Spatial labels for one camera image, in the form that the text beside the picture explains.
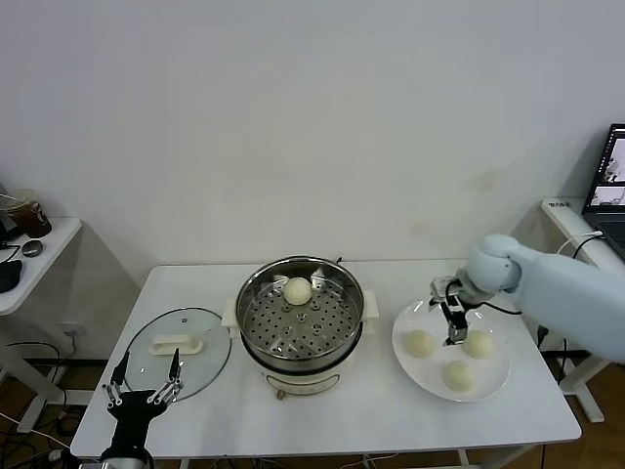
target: white table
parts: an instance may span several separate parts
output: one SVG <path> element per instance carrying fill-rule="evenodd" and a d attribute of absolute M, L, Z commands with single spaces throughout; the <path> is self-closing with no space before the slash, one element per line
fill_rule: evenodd
<path fill-rule="evenodd" d="M 41 238 L 44 249 L 39 256 L 26 258 L 21 255 L 20 251 L 13 258 L 23 262 L 20 283 L 12 290 L 0 293 L 0 316 L 10 315 L 21 306 L 82 226 L 82 223 L 77 218 L 52 218 L 50 223 L 53 229 L 49 234 Z M 9 242 L 9 244 L 23 245 L 28 240 L 30 238 L 24 234 Z M 9 257 L 12 253 L 13 249 L 11 248 L 0 251 L 0 261 Z M 63 390 L 56 383 L 62 378 L 64 367 L 60 367 L 57 371 L 55 382 L 53 382 L 41 375 L 11 348 L 6 347 L 6 344 L 9 342 L 11 342 L 9 338 L 0 334 L 0 366 L 2 367 L 0 381 L 8 373 L 37 393 L 37 397 L 24 414 L 21 425 L 18 427 L 19 432 L 26 433 L 32 428 L 46 402 L 50 404 L 61 404 L 63 402 Z M 91 394 L 86 394 L 87 392 L 84 391 L 66 392 L 68 404 L 85 405 L 91 397 Z"/>
<path fill-rule="evenodd" d="M 582 218 L 581 212 L 584 206 L 583 198 L 546 198 L 541 205 L 542 210 L 554 222 L 558 230 L 567 238 L 593 232 L 594 229 Z M 576 238 L 571 242 L 573 248 L 579 246 L 586 237 Z M 612 272 L 625 278 L 625 263 L 603 241 L 594 240 L 584 244 L 579 259 L 584 259 L 600 269 Z M 554 344 L 545 340 L 545 349 Z M 604 414 L 590 393 L 586 383 L 597 373 L 609 365 L 609 361 L 597 357 L 589 357 L 584 362 L 575 366 L 571 361 L 565 361 L 564 372 L 566 378 L 560 387 L 566 396 L 575 396 L 584 409 L 588 420 L 593 423 L 604 421 Z"/>
<path fill-rule="evenodd" d="M 428 298 L 434 276 L 461 261 L 346 262 L 363 289 L 374 290 L 380 318 L 363 336 L 354 365 L 337 387 L 316 396 L 275 398 L 240 341 L 218 378 L 195 397 L 170 406 L 149 429 L 156 458 L 282 456 L 295 454 L 504 448 L 481 467 L 502 467 L 534 445 L 574 440 L 580 428 L 522 320 L 493 312 L 506 331 L 512 373 L 495 397 L 476 404 L 444 401 L 419 388 L 400 368 L 391 342 L 397 314 Z M 220 312 L 258 266 L 172 266 L 150 273 L 113 350 L 100 385 L 110 378 L 137 331 L 168 310 L 203 307 Z M 71 450 L 98 457 L 115 422 L 101 386 L 82 419 Z"/>

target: steamed bun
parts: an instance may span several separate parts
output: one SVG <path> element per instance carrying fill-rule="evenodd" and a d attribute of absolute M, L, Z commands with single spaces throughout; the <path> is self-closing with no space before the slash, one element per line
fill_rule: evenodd
<path fill-rule="evenodd" d="M 305 278 L 293 277 L 284 285 L 284 299 L 294 306 L 304 305 L 313 297 L 311 283 Z"/>
<path fill-rule="evenodd" d="M 471 367 L 459 360 L 449 362 L 442 368 L 442 381 L 452 391 L 466 393 L 476 385 L 476 379 Z"/>
<path fill-rule="evenodd" d="M 405 339 L 404 346 L 406 351 L 417 359 L 431 357 L 437 350 L 434 336 L 421 329 L 410 332 Z"/>
<path fill-rule="evenodd" d="M 474 359 L 487 359 L 495 352 L 495 343 L 486 332 L 470 330 L 462 343 L 462 350 Z"/>

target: stainless steel steamer basket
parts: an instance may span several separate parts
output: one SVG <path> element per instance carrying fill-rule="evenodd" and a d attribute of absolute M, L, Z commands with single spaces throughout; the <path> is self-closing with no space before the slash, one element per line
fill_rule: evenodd
<path fill-rule="evenodd" d="M 306 278 L 312 299 L 284 300 L 288 279 Z M 360 285 L 343 267 L 308 256 L 280 259 L 261 268 L 236 297 L 236 321 L 248 352 L 284 374 L 313 374 L 338 364 L 355 347 L 362 328 Z"/>

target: pot handle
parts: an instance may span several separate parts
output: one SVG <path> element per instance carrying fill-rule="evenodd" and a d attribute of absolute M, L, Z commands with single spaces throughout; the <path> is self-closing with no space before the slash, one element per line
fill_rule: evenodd
<path fill-rule="evenodd" d="M 222 314 L 222 326 L 230 331 L 230 337 L 238 337 L 240 334 L 238 322 L 236 322 L 236 300 L 230 298 L 226 301 L 226 307 Z"/>
<path fill-rule="evenodd" d="M 378 302 L 375 299 L 375 293 L 372 290 L 364 290 L 362 292 L 364 297 L 364 311 L 362 312 L 362 332 L 365 334 L 372 334 L 375 331 L 375 323 L 380 317 L 380 311 L 378 311 Z"/>

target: glass lid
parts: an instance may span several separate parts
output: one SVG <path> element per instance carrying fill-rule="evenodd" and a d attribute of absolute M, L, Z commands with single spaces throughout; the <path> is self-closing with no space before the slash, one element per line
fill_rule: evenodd
<path fill-rule="evenodd" d="M 181 308 L 159 316 L 133 338 L 125 383 L 131 391 L 156 390 L 165 383 L 176 348 L 180 350 L 182 401 L 211 384 L 230 354 L 229 330 L 202 308 Z"/>

